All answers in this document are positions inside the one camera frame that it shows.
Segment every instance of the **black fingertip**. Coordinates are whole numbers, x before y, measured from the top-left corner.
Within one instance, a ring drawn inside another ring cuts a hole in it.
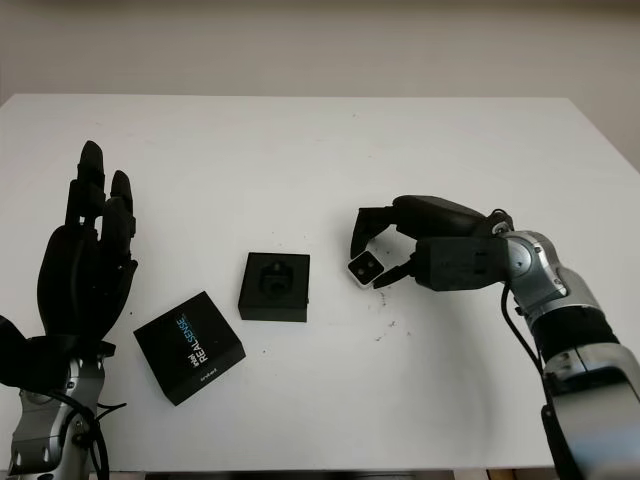
[[[356,258],[360,253],[362,253],[362,250],[358,247],[357,242],[351,242],[351,250],[349,253],[350,253],[349,257],[351,258],[351,260]]]
[[[102,149],[97,143],[87,141],[80,154],[78,164],[78,180],[90,182],[104,189],[104,166],[102,162]]]
[[[116,170],[111,182],[111,196],[122,197],[124,203],[129,210],[133,213],[133,196],[131,194],[131,182],[129,177],[122,170]]]
[[[398,265],[393,267],[390,270],[387,270],[378,278],[373,281],[373,288],[386,287],[387,285],[391,285],[396,283],[399,280],[402,280],[404,277],[407,277],[413,272],[413,261],[409,260],[407,263],[402,265]]]

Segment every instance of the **white table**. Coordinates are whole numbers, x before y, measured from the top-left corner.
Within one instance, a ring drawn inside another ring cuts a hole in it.
[[[502,207],[546,233],[640,354],[640,176],[567,100],[16,96],[0,110],[0,311],[29,336],[87,139],[107,181],[130,175],[138,219],[101,397],[129,402],[103,422],[115,470],[549,465],[499,286],[363,291],[346,275],[357,208],[400,194]],[[391,263],[411,246],[393,233],[377,242]],[[307,324],[240,319],[249,251],[311,254]],[[201,290],[247,358],[174,407],[132,332]],[[17,392],[0,405],[8,462]]]

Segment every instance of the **square black box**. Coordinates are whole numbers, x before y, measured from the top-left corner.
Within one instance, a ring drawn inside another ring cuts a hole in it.
[[[174,405],[245,357],[242,343],[205,292],[133,333]]]
[[[309,255],[249,253],[238,309],[243,320],[306,322]]]

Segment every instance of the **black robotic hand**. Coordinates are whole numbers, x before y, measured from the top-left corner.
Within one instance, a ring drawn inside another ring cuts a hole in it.
[[[415,240],[410,260],[384,272],[366,250],[370,240],[396,225]],[[503,210],[485,217],[438,197],[404,195],[392,206],[360,208],[351,239],[349,270],[363,285],[390,285],[406,276],[436,291],[482,288],[505,279],[506,242],[496,234],[513,230]]]
[[[124,307],[138,265],[130,251],[136,223],[129,178],[116,171],[108,200],[104,182],[102,150],[88,141],[69,187],[65,224],[51,235],[38,278],[45,336],[27,340],[0,317],[0,383],[46,393],[65,381],[70,357],[113,354],[115,347],[101,340]]]

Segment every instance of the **silver robotic arm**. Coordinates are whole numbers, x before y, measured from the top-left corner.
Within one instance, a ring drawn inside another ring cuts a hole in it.
[[[95,417],[103,383],[101,359],[73,359],[61,393],[89,408]],[[20,400],[22,416],[13,433],[7,480],[89,478],[91,420],[47,395],[21,390]]]
[[[640,477],[640,366],[584,280],[535,232],[508,232],[509,286],[540,352],[542,420],[566,478]]]
[[[366,246],[390,225],[417,243],[407,263],[385,272]],[[504,283],[503,314],[541,376],[542,422],[560,478],[640,478],[640,366],[546,237],[514,231],[503,210],[485,217],[441,198],[403,196],[360,209],[351,258],[356,280],[374,288],[405,276],[436,291]],[[509,318],[509,291],[535,351]]]

